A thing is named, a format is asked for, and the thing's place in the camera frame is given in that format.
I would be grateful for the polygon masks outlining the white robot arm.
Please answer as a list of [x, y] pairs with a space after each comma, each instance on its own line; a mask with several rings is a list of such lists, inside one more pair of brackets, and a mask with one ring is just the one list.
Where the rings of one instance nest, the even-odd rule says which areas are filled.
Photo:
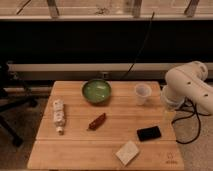
[[170, 69], [165, 74], [166, 85], [161, 100], [169, 110], [179, 108], [186, 98], [213, 114], [213, 87], [205, 83], [207, 66], [200, 61], [189, 62]]

